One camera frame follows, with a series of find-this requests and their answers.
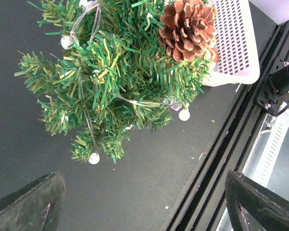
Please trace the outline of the brown pine cone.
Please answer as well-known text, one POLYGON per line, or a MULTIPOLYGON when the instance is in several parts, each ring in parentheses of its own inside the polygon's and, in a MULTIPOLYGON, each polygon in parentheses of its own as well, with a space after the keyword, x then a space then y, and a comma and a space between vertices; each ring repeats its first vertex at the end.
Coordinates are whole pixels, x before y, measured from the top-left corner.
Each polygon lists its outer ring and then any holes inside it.
POLYGON ((211 62, 219 61, 215 49, 217 11, 202 0, 176 0, 163 9, 158 40, 166 54, 177 62, 194 61, 209 54, 211 62))

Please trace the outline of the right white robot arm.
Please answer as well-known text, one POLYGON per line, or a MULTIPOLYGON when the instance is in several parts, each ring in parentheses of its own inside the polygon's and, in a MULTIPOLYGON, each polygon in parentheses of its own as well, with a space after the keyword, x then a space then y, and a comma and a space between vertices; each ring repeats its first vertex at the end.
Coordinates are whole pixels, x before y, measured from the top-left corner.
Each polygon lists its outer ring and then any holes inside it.
POLYGON ((269 82, 277 94, 287 93, 289 91, 289 65, 272 74, 269 77, 269 82))

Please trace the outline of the small green christmas tree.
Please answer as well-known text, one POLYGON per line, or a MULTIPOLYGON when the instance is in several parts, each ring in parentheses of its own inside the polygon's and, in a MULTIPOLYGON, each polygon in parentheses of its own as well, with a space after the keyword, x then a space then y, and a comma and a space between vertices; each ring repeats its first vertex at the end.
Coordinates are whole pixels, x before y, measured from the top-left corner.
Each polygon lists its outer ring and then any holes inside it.
POLYGON ((60 28, 64 55, 52 62, 24 54, 17 77, 38 97, 52 134, 77 128, 72 157, 87 162, 103 151, 114 161, 131 128, 156 131, 171 108, 187 109, 213 62, 206 53, 175 61, 158 40, 164 0, 42 0, 39 25, 60 28))

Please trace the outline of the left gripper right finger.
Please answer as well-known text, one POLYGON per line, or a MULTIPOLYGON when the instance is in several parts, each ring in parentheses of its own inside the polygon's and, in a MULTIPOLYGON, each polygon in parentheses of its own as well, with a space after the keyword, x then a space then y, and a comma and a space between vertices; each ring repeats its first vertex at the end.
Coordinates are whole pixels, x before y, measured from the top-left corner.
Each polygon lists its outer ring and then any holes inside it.
POLYGON ((289 201, 241 172, 228 171, 225 197, 233 230, 251 230, 248 213, 267 231, 289 231, 289 201))

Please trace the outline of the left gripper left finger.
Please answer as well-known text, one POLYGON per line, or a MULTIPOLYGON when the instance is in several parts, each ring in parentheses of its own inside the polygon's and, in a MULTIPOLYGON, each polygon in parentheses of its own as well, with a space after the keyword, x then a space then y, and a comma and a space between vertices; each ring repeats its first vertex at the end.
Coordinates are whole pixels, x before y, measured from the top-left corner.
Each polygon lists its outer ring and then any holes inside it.
POLYGON ((0 231, 57 230, 66 194, 64 176, 53 171, 0 199, 0 231))

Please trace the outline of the white perforated plastic basket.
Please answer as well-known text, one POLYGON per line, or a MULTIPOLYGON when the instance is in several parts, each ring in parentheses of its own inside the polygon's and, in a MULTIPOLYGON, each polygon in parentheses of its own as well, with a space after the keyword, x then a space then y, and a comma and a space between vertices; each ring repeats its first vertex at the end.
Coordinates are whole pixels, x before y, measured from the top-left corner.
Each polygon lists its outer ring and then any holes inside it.
POLYGON ((203 85, 253 84, 260 75, 255 33, 247 0, 211 0, 216 11, 219 61, 203 85))

